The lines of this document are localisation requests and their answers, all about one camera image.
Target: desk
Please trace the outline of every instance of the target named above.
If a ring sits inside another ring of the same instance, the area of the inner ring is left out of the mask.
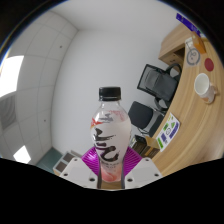
[[[191,37],[191,33],[183,26],[178,26],[174,35],[172,33],[162,43],[160,59],[168,57],[169,52],[172,54],[178,47],[180,49],[185,46],[184,41]],[[173,41],[172,45],[169,44],[169,38]],[[181,79],[172,104],[153,136],[157,137],[170,112],[180,121],[180,129],[175,138],[163,152],[159,152],[152,159],[163,176],[189,165],[220,159],[224,152],[224,69],[210,42],[203,41],[207,53],[201,55],[201,62],[195,67],[188,67],[184,59]],[[207,57],[214,62],[215,68],[212,72],[204,67]],[[219,95],[216,95],[210,105],[205,104],[194,92],[194,80],[202,72],[209,76],[219,91]]]

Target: bottle label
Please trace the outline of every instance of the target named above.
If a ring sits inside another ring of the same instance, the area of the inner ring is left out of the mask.
[[[101,160],[102,178],[105,181],[118,181],[121,177],[122,161],[131,138],[130,118],[115,123],[97,122],[92,119],[91,137]]]

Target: drink bottle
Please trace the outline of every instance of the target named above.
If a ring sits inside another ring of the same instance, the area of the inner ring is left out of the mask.
[[[91,122],[91,138],[106,182],[121,180],[122,162],[131,138],[131,121],[120,100],[120,87],[99,88],[101,105]]]

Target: office chair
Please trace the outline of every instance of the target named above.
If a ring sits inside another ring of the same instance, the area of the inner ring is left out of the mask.
[[[175,66],[179,68],[179,74],[175,77],[171,77],[170,72]],[[160,111],[167,111],[176,92],[181,73],[181,66],[177,63],[170,65],[165,71],[146,64],[137,89],[154,96],[154,102],[157,108]],[[167,108],[159,104],[160,100],[164,101]]]
[[[151,121],[154,111],[159,112],[160,115],[157,117],[155,123],[152,125],[150,130],[146,131],[144,129],[148,126],[149,122]],[[136,101],[132,103],[128,115],[130,117],[131,123],[138,128],[139,132],[141,134],[149,135],[149,137],[152,137],[155,134],[156,130],[160,126],[165,116],[164,113],[162,113],[161,111],[154,108],[150,108]]]

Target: mug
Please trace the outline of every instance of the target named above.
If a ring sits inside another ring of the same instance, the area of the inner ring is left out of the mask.
[[[213,102],[216,94],[215,86],[210,82],[205,73],[200,73],[196,77],[194,90],[205,103],[209,104]]]

